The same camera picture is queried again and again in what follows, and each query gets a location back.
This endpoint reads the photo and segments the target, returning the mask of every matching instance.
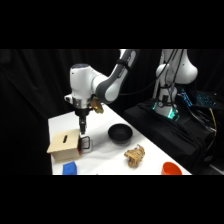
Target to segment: black bowl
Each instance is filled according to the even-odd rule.
[[[109,137],[116,144],[126,144],[133,135],[132,129],[125,124],[116,124],[108,131]]]

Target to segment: cable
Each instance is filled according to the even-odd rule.
[[[183,53],[184,53],[184,49],[182,50],[181,55],[180,55],[180,61],[179,61],[179,64],[178,64],[178,67],[177,67],[177,70],[176,70],[176,73],[175,73],[175,76],[174,76],[174,80],[173,80],[172,87],[171,87],[171,92],[169,90],[169,87],[167,87],[167,90],[168,90],[169,95],[170,95],[171,104],[172,104],[173,110],[175,111],[175,114],[176,114],[176,109],[174,107],[174,102],[173,102],[173,85],[175,85],[176,76],[177,76],[177,73],[178,73],[179,68],[180,68],[180,64],[181,64],[181,61],[182,61]],[[168,74],[168,71],[167,71],[166,76],[165,76],[165,86],[167,86],[167,83],[166,83],[167,74]]]
[[[171,103],[172,103],[172,107],[173,107],[173,110],[176,112],[176,109],[174,108],[174,103],[173,103],[173,88],[174,88],[174,85],[175,85],[175,82],[176,82],[176,77],[177,77],[177,73],[179,71],[179,68],[180,68],[180,64],[181,64],[181,61],[182,61],[182,57],[183,57],[183,54],[184,54],[184,49],[182,49],[182,52],[181,52],[181,55],[180,55],[180,61],[179,61],[179,64],[178,64],[178,67],[177,67],[177,71],[175,73],[175,76],[174,76],[174,79],[173,79],[173,83],[172,83],[172,87],[171,87],[171,95],[170,95],[170,100],[171,100]]]
[[[172,58],[172,56],[173,56],[175,50],[176,50],[176,49],[174,49],[174,50],[172,51],[172,54],[170,55],[170,58],[168,59],[168,61],[167,61],[167,63],[166,63],[166,66],[163,68],[162,72],[159,74],[159,76],[156,78],[156,80],[153,81],[149,86],[147,86],[147,87],[146,87],[145,89],[143,89],[143,90],[140,90],[140,91],[137,91],[137,92],[134,92],[134,93],[121,93],[121,94],[119,94],[119,95],[120,95],[120,96],[130,96],[130,95],[135,95],[135,94],[138,94],[138,93],[142,93],[142,92],[144,92],[145,90],[147,90],[148,88],[150,88],[153,84],[155,84],[155,82],[157,81],[157,79],[160,78],[160,76],[163,74],[164,70],[166,69],[167,65],[169,64],[169,62],[170,62],[170,60],[171,60],[171,58]]]
[[[173,84],[175,84],[175,82],[176,82],[177,73],[178,73],[179,68],[180,68],[180,64],[181,64],[181,61],[182,61],[183,54],[184,54],[184,49],[182,49],[182,52],[181,52],[181,55],[180,55],[180,61],[179,61],[179,64],[178,64],[178,67],[177,67],[177,71],[176,71],[174,79],[173,79]]]
[[[215,136],[216,136],[216,132],[217,132],[217,130],[216,130],[216,132],[215,132],[215,136],[213,135],[213,133],[208,129],[208,128],[210,128],[210,127],[207,127],[191,110],[190,110],[190,108],[189,107],[187,107],[188,108],[188,110],[189,110],[189,112],[192,114],[192,116],[195,118],[195,119],[197,119],[199,122],[200,122],[200,124],[202,124],[205,128],[206,128],[206,130],[208,130],[209,131],[209,133],[211,134],[211,136],[212,136],[212,138],[213,138],[213,140],[212,140],[212,142],[211,142],[211,144],[208,146],[208,148],[207,148],[207,151],[212,147],[212,145],[213,145],[213,143],[215,142]]]
[[[214,125],[215,125],[215,137],[217,136],[217,131],[218,131],[218,128],[217,128],[217,124],[216,124],[216,120],[215,120],[215,116],[214,116],[214,113],[213,113],[213,110],[210,108],[209,109],[211,111],[211,114],[212,114],[212,118],[213,118],[213,121],[214,121]]]

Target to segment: green light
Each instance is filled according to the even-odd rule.
[[[153,110],[155,110],[155,109],[156,109],[156,105],[157,105],[157,102],[155,103],[154,107],[152,108]]]
[[[170,110],[170,113],[168,115],[169,119],[173,119],[175,117],[175,112],[173,111],[173,108]]]

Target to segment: blue block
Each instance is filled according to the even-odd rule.
[[[77,175],[77,167],[75,162],[63,166],[63,175],[64,176]]]

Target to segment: box lid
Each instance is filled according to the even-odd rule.
[[[57,132],[53,137],[47,153],[77,149],[79,143],[79,134],[79,129]]]

